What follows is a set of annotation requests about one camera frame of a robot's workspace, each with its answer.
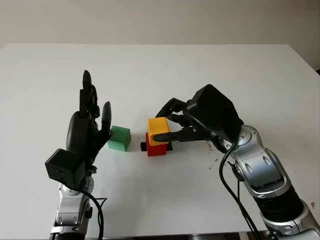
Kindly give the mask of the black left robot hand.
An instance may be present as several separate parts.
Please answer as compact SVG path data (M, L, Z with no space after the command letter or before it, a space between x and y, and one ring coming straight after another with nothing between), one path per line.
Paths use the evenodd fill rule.
M79 91L79 110L70 119L66 149L80 157L86 168L93 165L99 151L111 138L111 121L111 103L105 102L100 111L91 74L84 70Z

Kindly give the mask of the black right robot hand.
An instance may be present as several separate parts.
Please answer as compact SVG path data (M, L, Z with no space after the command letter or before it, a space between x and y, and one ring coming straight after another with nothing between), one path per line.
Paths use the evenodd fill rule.
M151 139L155 142L192 142L206 140L210 141L212 133L203 128L189 113L187 113L187 102L177 98L171 98L157 113L156 118L165 117L166 119L178 123L182 129L175 132L157 133Z

